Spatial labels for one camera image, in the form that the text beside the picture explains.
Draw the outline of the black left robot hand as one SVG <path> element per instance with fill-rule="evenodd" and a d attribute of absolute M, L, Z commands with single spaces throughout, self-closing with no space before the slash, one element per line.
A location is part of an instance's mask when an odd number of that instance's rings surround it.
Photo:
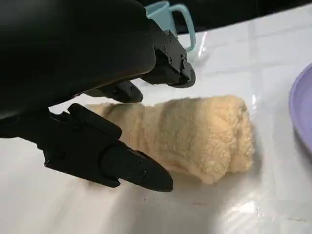
<path fill-rule="evenodd" d="M 43 151 L 47 168 L 115 188 L 126 180 L 158 192 L 171 175 L 120 141 L 122 130 L 74 103 L 82 93 L 141 102 L 132 83 L 188 88 L 195 72 L 169 30 L 135 0 L 3 0 L 0 3 L 0 136 Z"/>

